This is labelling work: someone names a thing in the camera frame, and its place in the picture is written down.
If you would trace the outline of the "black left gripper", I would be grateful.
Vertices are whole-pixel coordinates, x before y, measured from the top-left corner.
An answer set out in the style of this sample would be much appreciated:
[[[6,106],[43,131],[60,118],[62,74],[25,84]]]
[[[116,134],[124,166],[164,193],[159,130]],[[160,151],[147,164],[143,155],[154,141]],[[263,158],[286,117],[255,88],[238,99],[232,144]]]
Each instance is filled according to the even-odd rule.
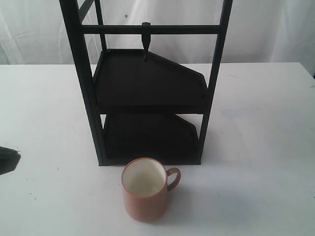
[[[7,147],[0,147],[0,175],[14,171],[20,161],[18,151]]]

